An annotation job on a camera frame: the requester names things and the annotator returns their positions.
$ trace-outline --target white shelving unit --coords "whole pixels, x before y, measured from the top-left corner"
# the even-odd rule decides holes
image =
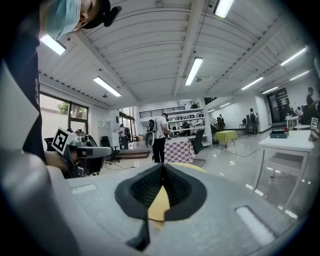
[[[173,112],[168,112],[168,116],[170,115],[179,115],[179,114],[184,114],[186,116],[189,116],[191,114],[194,114],[196,115],[197,113],[200,113],[202,112],[203,109],[202,108],[194,108],[194,109],[189,109],[189,110],[178,110],[178,111],[173,111]],[[205,124],[205,117],[195,117],[195,118],[186,118],[186,119],[181,119],[181,120],[172,120],[172,121],[168,121],[169,124],[172,124],[174,123],[175,124],[175,127],[178,128],[178,123],[181,123],[181,122],[185,122],[185,121],[196,121],[196,120],[202,120],[202,123],[203,125],[202,126],[195,126],[195,127],[192,127],[192,128],[186,128],[186,129],[177,129],[177,130],[172,130],[172,128],[170,129],[170,132],[182,132],[182,131],[188,131],[188,130],[198,130],[198,129],[204,129],[204,134],[203,134],[203,137],[202,137],[202,145],[204,147],[206,146],[210,146],[212,145],[212,141],[208,141],[208,135],[207,133],[211,133],[211,127],[210,125],[207,126]],[[181,139],[184,139],[184,140],[188,140],[188,139],[194,139],[196,136],[195,135],[191,135],[191,136],[181,136],[181,137],[173,137],[171,138],[171,142],[172,141],[180,141]]]

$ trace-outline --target white table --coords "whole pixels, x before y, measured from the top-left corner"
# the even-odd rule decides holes
[[[302,124],[302,125],[297,125],[294,128],[296,128],[297,130],[301,130],[301,129],[306,129],[306,128],[310,128],[311,125],[307,125],[307,124]]]
[[[265,160],[265,151],[272,150],[274,153],[265,161],[273,168],[272,178],[276,169],[282,172],[297,176],[294,188],[286,201],[282,212],[284,212],[293,200],[301,180],[305,174],[310,152],[314,149],[314,143],[308,141],[309,130],[289,131],[288,138],[266,138],[259,142],[262,147],[260,165],[258,166],[253,185],[253,193],[256,191]]]
[[[299,125],[299,121],[298,121],[299,116],[293,116],[293,117],[288,117],[286,118],[286,126],[288,127],[288,129],[293,130],[294,126],[293,125],[293,121],[296,121],[296,125]]]

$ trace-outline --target ceiling light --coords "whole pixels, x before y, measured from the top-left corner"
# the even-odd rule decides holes
[[[67,48],[59,41],[54,40],[51,36],[45,35],[40,39],[45,45],[54,50],[57,54],[61,55]]]
[[[267,94],[268,92],[271,92],[271,91],[273,91],[273,90],[275,90],[275,89],[278,89],[278,86],[276,86],[276,87],[274,87],[274,88],[272,88],[272,89],[270,89],[270,90],[266,90],[266,91],[264,91],[262,94]]]
[[[302,50],[298,51],[295,55],[293,55],[292,57],[288,58],[286,61],[281,63],[281,66],[286,65],[288,62],[292,61],[293,59],[295,59],[296,57],[298,57],[299,55],[305,53],[307,51],[307,47],[304,47]]]
[[[196,57],[194,59],[191,71],[190,71],[189,76],[188,76],[188,79],[185,82],[186,86],[190,86],[191,85],[191,83],[194,80],[196,74],[198,73],[198,70],[200,69],[200,66],[201,66],[203,61],[204,61],[204,59],[200,58],[200,57]]]
[[[120,97],[121,94],[117,92],[115,89],[113,89],[109,84],[107,84],[105,81],[103,81],[99,76],[93,79],[97,84],[101,85],[104,89],[108,90],[113,95]]]
[[[224,106],[226,106],[226,105],[229,105],[229,104],[230,104],[230,102],[228,102],[227,104],[224,104],[224,105],[220,106],[220,108],[222,108],[222,107],[224,107]]]
[[[261,81],[262,79],[264,79],[263,77],[259,77],[257,80],[253,81],[252,83],[249,83],[247,86],[243,87],[242,90],[247,89],[250,86],[253,86],[254,84],[258,83],[259,81]]]
[[[299,77],[301,77],[301,76],[303,76],[303,75],[305,75],[305,74],[307,74],[307,73],[309,73],[309,70],[306,71],[306,72],[304,72],[304,73],[302,73],[302,74],[300,74],[300,75],[297,75],[297,76],[291,78],[290,81],[295,80],[295,79],[297,79],[297,78],[299,78]]]
[[[235,0],[220,0],[215,9],[215,15],[225,18]]]

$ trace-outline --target railing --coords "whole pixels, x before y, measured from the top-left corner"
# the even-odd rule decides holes
[[[210,124],[219,131],[218,121],[209,115]]]
[[[185,107],[184,106],[169,107],[169,108],[139,112],[139,114],[140,114],[140,118],[150,118],[150,117],[161,116],[163,113],[168,114],[170,112],[178,111],[178,110],[185,110]]]
[[[217,99],[217,97],[214,98],[204,98],[204,103],[206,105],[208,105],[210,102],[213,102],[215,99]]]

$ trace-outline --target window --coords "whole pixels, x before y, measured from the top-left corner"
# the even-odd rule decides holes
[[[47,149],[45,138],[53,138],[59,127],[74,132],[81,129],[88,133],[88,108],[46,93],[40,93],[42,115],[42,144]]]

